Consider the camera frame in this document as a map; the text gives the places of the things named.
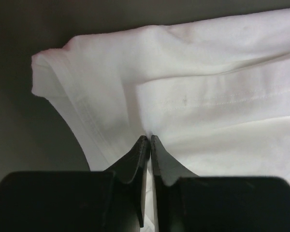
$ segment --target folded fabric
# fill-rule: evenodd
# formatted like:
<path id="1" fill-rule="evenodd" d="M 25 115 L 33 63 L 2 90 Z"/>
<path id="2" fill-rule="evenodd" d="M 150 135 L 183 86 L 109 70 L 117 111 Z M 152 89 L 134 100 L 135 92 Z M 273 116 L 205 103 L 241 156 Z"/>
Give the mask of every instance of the folded fabric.
<path id="1" fill-rule="evenodd" d="M 77 36 L 32 69 L 92 170 L 156 134 L 198 175 L 290 182 L 290 9 Z"/>

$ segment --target white cloth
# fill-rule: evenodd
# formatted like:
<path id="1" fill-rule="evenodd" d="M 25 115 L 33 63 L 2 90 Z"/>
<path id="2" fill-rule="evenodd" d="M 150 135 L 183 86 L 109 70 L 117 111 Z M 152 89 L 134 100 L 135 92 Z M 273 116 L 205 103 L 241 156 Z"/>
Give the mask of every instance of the white cloth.
<path id="1" fill-rule="evenodd" d="M 290 9 L 77 36 L 32 68 L 92 170 L 146 133 L 198 175 L 290 183 Z"/>

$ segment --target folded cloth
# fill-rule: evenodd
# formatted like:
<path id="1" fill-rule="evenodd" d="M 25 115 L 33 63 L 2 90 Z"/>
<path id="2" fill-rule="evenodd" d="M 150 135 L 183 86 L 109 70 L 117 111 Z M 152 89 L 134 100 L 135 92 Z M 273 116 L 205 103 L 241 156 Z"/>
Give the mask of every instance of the folded cloth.
<path id="1" fill-rule="evenodd" d="M 76 36 L 34 55 L 32 69 L 32 92 L 65 119 L 91 170 L 156 134 L 198 175 L 290 182 L 290 9 Z"/>

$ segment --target white fabric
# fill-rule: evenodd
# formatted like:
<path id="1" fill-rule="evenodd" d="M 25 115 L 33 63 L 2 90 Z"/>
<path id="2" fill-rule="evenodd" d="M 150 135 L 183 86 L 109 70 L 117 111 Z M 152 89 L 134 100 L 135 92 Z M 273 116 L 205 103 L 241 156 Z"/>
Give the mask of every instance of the white fabric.
<path id="1" fill-rule="evenodd" d="M 290 183 L 290 9 L 77 36 L 32 68 L 92 170 L 146 133 L 198 175 Z"/>

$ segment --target dark background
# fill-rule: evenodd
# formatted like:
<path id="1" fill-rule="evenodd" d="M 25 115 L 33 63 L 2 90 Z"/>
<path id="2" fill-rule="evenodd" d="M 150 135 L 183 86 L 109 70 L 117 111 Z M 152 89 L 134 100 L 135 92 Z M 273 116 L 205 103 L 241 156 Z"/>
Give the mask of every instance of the dark background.
<path id="1" fill-rule="evenodd" d="M 289 8 L 290 0 L 0 0 L 0 180 L 19 170 L 89 170 L 69 127 L 31 94 L 31 56 L 80 34 Z"/>

